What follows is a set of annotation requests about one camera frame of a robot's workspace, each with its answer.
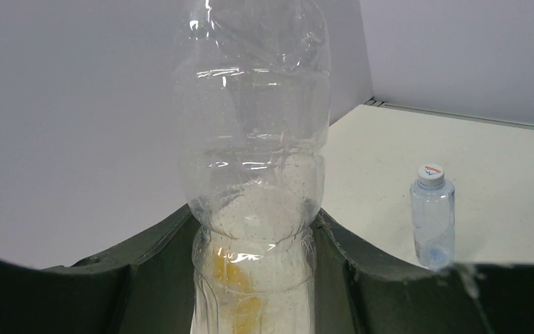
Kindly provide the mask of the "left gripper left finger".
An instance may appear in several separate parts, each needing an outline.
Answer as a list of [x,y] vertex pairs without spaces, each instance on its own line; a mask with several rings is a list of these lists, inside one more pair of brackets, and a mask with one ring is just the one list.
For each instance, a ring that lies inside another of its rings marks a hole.
[[70,267],[0,260],[0,333],[188,333],[199,226],[183,206]]

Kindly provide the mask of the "yellow juice bottle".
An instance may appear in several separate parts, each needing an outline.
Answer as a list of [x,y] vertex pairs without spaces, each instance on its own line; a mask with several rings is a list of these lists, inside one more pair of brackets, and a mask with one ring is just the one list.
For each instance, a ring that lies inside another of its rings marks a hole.
[[211,257],[211,278],[216,293],[219,321],[226,333],[258,333],[264,302],[249,275],[223,250]]

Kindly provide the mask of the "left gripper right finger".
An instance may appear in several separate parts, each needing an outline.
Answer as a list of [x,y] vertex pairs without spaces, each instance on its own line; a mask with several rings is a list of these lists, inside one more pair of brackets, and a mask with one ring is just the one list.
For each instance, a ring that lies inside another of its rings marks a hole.
[[400,260],[327,212],[316,241],[317,333],[534,333],[534,265]]

